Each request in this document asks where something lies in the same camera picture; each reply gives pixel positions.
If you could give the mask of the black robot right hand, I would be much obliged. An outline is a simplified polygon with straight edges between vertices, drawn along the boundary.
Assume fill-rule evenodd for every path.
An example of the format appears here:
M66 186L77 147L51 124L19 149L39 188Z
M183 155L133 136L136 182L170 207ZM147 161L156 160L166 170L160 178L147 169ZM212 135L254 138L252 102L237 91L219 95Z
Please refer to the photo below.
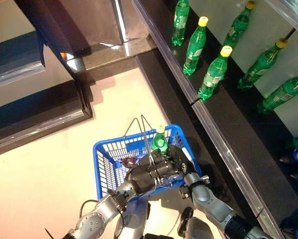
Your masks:
M170 145L168 152L170 157L175 162L176 168L179 170L179 172L182 172L184 176L188 173L196 173L194 164L187 158L182 149L175 145Z

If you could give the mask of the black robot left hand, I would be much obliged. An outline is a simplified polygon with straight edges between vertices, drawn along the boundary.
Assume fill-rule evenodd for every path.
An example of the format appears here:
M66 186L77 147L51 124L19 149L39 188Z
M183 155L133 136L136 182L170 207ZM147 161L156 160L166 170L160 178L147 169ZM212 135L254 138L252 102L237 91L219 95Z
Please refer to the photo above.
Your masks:
M172 158L160 156L153 165L141 163L130 169L125 176L125 181L130 183L136 194L139 195L153 189L163 178L170 178L178 174L179 164Z

